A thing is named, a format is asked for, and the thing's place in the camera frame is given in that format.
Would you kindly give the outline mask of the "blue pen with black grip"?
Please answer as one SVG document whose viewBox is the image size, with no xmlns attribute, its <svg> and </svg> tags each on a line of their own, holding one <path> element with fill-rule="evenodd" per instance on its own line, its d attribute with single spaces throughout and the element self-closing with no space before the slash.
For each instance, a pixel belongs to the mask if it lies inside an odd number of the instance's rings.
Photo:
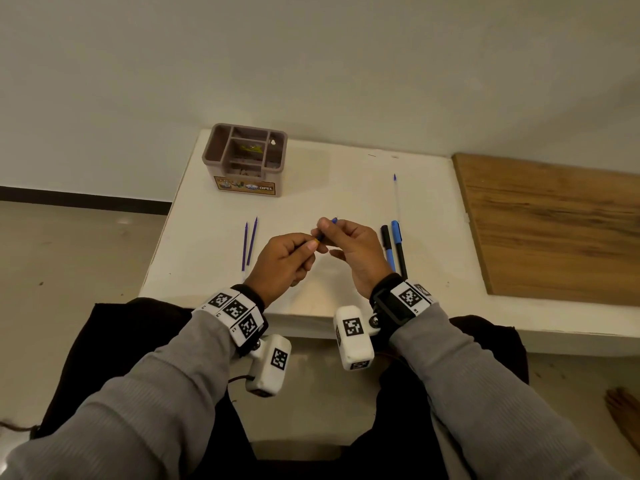
<svg viewBox="0 0 640 480">
<path fill-rule="evenodd" d="M 313 232 L 311 234 L 293 233 L 287 239 L 292 242 L 292 245 L 290 245 L 290 251 L 296 252 L 299 249 L 308 248 L 311 242 L 316 242 L 316 247 L 313 249 L 315 251 L 318 245 L 322 245 L 324 238 L 324 233 L 322 233 L 320 229 L 316 229 L 315 234 Z"/>
</svg>

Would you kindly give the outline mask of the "person's right hand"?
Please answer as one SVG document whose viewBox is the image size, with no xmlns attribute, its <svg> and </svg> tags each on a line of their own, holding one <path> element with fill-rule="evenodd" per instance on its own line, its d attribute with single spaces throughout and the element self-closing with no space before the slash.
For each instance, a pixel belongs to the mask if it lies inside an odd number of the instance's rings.
<svg viewBox="0 0 640 480">
<path fill-rule="evenodd" d="M 393 273 L 378 235 L 372 228 L 344 219 L 333 222 L 322 217 L 311 233 L 315 234 L 316 229 L 324 233 L 323 244 L 328 249 L 338 248 L 345 252 L 355 288 L 362 297 L 369 299 L 375 285 Z"/>
</svg>

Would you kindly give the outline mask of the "person's right forearm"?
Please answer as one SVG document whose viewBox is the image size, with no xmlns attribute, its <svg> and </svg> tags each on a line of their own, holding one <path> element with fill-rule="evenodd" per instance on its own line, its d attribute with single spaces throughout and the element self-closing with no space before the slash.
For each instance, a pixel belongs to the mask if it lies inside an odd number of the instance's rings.
<svg viewBox="0 0 640 480">
<path fill-rule="evenodd" d="M 423 382 L 477 478 L 627 480 L 439 304 L 402 325 L 390 343 Z"/>
</svg>

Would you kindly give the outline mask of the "person's black trousers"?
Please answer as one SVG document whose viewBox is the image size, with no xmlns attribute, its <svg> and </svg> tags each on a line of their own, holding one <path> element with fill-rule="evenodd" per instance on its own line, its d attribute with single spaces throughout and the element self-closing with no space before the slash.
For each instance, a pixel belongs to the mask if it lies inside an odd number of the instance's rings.
<svg viewBox="0 0 640 480">
<path fill-rule="evenodd" d="M 44 421 L 30 440 L 53 434 L 108 380 L 126 375 L 145 355 L 167 345 L 192 319 L 192 311 L 148 298 L 120 305 L 96 305 L 70 350 Z M 451 323 L 529 385 L 526 352 L 514 329 L 496 326 L 476 316 Z M 382 337 L 379 342 L 384 348 L 395 349 L 390 338 Z M 292 471 L 297 479 L 308 474 L 322 480 L 347 480 L 355 474 L 394 480 L 407 473 L 450 478 L 449 464 L 435 433 L 430 398 L 423 382 L 405 359 L 404 362 L 404 365 L 399 361 L 392 363 L 380 377 L 372 428 L 343 451 L 338 460 L 297 462 L 298 471 Z M 282 471 L 269 470 L 270 467 L 270 463 L 264 464 L 255 456 L 254 462 L 237 469 L 235 475 L 199 478 L 195 471 L 184 478 L 281 479 Z"/>
</svg>

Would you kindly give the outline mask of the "person's left forearm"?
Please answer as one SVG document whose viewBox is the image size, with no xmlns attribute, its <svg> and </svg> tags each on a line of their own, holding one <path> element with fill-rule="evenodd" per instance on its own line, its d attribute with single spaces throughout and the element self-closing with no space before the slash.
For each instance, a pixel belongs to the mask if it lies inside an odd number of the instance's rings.
<svg viewBox="0 0 640 480">
<path fill-rule="evenodd" d="M 226 394 L 235 345 L 197 313 L 179 334 L 108 380 L 49 436 L 16 447 L 0 480 L 219 478 L 255 461 Z"/>
</svg>

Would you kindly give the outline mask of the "wooden board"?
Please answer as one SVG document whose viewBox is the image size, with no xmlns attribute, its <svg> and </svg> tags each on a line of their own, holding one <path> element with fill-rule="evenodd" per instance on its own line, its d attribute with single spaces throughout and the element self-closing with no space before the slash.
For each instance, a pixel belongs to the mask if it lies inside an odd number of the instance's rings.
<svg viewBox="0 0 640 480">
<path fill-rule="evenodd" d="M 640 174 L 452 157 L 490 295 L 640 306 Z"/>
</svg>

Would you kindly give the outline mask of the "wristband with marker tags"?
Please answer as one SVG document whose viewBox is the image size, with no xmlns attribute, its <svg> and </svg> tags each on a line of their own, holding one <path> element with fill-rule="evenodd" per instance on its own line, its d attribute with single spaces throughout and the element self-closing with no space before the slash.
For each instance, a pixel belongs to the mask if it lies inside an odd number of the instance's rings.
<svg viewBox="0 0 640 480">
<path fill-rule="evenodd" d="M 438 300 L 421 284 L 391 273 L 375 285 L 369 302 L 378 321 L 378 335 L 388 340 Z"/>
<path fill-rule="evenodd" d="M 237 284 L 215 293 L 191 313 L 193 319 L 215 319 L 221 323 L 236 346 L 239 357 L 260 347 L 260 338 L 269 324 L 263 315 L 262 298 L 245 284 Z"/>
</svg>

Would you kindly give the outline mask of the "person's left hand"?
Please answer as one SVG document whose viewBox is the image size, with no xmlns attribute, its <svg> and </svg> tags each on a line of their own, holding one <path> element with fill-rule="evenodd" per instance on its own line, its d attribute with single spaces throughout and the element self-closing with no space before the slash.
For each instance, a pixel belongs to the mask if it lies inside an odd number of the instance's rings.
<svg viewBox="0 0 640 480">
<path fill-rule="evenodd" d="M 298 259 L 298 250 L 290 251 L 292 233 L 272 237 L 260 252 L 244 284 L 262 298 L 265 308 L 281 297 L 290 287 L 301 282 L 316 261 Z"/>
</svg>

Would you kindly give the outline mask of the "right wristband with marker tags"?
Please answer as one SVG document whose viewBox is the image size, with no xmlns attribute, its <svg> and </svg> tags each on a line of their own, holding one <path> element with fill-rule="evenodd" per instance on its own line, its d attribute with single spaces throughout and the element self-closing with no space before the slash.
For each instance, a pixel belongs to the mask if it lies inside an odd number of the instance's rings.
<svg viewBox="0 0 640 480">
<path fill-rule="evenodd" d="M 378 321 L 378 335 L 388 340 L 438 300 L 421 284 L 391 273 L 375 285 L 369 302 Z"/>
</svg>

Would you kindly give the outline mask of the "left wristband with marker tags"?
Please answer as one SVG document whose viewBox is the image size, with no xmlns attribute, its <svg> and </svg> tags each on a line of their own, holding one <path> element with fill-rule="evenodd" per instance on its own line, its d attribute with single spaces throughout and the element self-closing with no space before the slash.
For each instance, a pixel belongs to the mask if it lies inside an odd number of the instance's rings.
<svg viewBox="0 0 640 480">
<path fill-rule="evenodd" d="M 269 324 L 263 315 L 262 298 L 245 284 L 237 284 L 215 293 L 191 313 L 193 319 L 215 319 L 221 323 L 236 346 L 239 357 L 260 347 L 260 338 Z"/>
</svg>

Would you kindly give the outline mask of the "brown plastic organizer box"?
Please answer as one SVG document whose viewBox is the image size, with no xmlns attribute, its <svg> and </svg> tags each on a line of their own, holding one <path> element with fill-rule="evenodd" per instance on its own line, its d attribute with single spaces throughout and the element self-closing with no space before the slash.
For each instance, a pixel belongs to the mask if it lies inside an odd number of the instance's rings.
<svg viewBox="0 0 640 480">
<path fill-rule="evenodd" d="M 269 144 L 274 138 L 276 145 Z M 281 130 L 218 123 L 209 135 L 202 161 L 220 191 L 279 197 L 288 135 Z M 237 154 L 238 143 L 262 144 L 261 155 Z"/>
</svg>

